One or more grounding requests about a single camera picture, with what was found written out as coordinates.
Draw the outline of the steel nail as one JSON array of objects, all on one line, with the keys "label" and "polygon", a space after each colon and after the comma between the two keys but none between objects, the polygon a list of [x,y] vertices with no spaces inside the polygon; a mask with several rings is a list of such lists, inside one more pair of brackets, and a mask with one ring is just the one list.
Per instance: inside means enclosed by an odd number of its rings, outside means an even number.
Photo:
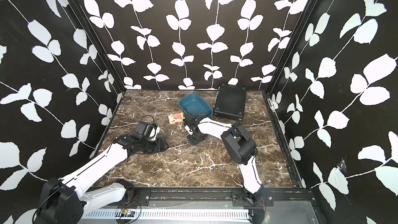
[{"label": "steel nail", "polygon": [[200,117],[200,116],[206,116],[207,112],[206,111],[196,111],[192,114],[195,118]]}]

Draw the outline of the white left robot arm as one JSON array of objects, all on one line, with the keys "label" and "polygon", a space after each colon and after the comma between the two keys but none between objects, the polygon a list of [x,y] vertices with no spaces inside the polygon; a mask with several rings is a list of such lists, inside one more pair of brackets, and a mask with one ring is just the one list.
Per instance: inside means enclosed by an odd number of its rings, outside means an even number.
[{"label": "white left robot arm", "polygon": [[33,224],[76,224],[85,215],[111,203],[134,203],[137,196],[134,185],[118,179],[109,186],[90,191],[94,183],[110,169],[136,153],[151,155],[166,151],[163,138],[154,141],[137,140],[123,135],[90,162],[62,178],[48,180],[40,195],[40,204],[31,222]]}]

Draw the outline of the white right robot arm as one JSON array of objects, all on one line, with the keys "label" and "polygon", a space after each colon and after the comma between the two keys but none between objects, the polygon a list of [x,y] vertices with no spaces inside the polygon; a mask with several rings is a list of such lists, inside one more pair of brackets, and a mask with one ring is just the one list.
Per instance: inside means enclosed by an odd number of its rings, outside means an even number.
[{"label": "white right robot arm", "polygon": [[183,123],[189,134],[187,139],[191,145],[196,146],[209,135],[222,140],[230,158],[239,165],[244,189],[252,196],[260,197],[264,184],[256,166],[257,144],[241,122],[227,124],[209,117],[202,118],[185,114]]}]

